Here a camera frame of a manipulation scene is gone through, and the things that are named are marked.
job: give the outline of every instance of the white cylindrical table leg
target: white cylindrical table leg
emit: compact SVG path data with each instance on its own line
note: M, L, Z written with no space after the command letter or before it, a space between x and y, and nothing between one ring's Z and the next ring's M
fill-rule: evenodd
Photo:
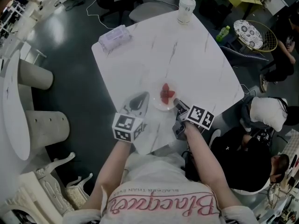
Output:
M53 83L53 73L37 65L20 60L18 82L38 89L47 90Z
M69 121L61 112L27 110L25 115L33 149L62 142L70 134Z

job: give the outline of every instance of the qr-like black and white marker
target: qr-like black and white marker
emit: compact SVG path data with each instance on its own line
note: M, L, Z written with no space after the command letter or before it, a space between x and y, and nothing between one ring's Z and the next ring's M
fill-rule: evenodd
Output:
M120 131L120 130L114 130L115 131L115 136L116 138L120 139L120 140L125 140L128 142L131 142L131 134L124 132L124 131Z
M141 134L141 132L143 131L143 123L141 123L138 128L134 131L134 140L138 137L138 135Z
M199 124L203 114L204 114L205 110L201 109L199 107L193 106L191 108L191 111L187 117L187 119L189 119L190 121L194 121L197 124Z
M206 112L206 116L204 117L201 126L203 126L206 129L210 129L213 119L214 115L212 115L209 111Z
M115 127L131 131L135 118L121 115L116 122Z

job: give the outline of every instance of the white cable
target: white cable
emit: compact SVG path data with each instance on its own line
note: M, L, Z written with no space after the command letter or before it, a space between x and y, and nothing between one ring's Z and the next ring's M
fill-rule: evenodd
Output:
M161 1L161 0L156 0L156 1L158 1L158 2L163 2L163 3L166 3L166 4L172 5L172 6L176 6L176 7L178 8L178 6L175 5L175 4L171 4L171 3L168 3L168 2L164 2L164 1Z
M89 14L89 13L88 13L88 9L89 9L95 2L96 2L96 0L93 1L93 3L86 9L87 16L97 16L98 19L99 19L99 21L100 21L100 23L101 23L103 26L105 26L107 29L114 29L114 28L109 28L109 27L107 27L104 23L102 23L101 20L100 20L99 15L97 15L97 14Z
M249 89L247 88L246 85L244 85L244 84L241 84L241 85L243 85L243 86L248 90L248 93L245 93L245 92L243 91L245 95L248 95L248 94L250 94L252 91L254 91L254 93L255 93L256 96L257 96L256 90L249 90Z

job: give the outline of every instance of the plate of strawberries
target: plate of strawberries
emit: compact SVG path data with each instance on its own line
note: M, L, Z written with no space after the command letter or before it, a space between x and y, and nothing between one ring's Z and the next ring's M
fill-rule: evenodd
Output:
M174 82L162 80L154 83L151 91L153 105L161 110L167 111L174 108L174 99L177 97L177 89Z

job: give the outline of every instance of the red fruit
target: red fruit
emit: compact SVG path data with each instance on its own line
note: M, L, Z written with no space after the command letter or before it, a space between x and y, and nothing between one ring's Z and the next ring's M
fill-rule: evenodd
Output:
M167 97L163 97L161 98L162 102L166 105L168 105L168 98Z
M163 90L163 91L169 91L169 86L168 86L167 83L165 83L165 84L163 85L162 90Z
M168 98L172 98L174 96L174 91L168 91Z
M168 92L167 91L161 91L160 92L160 97L161 98L168 98Z

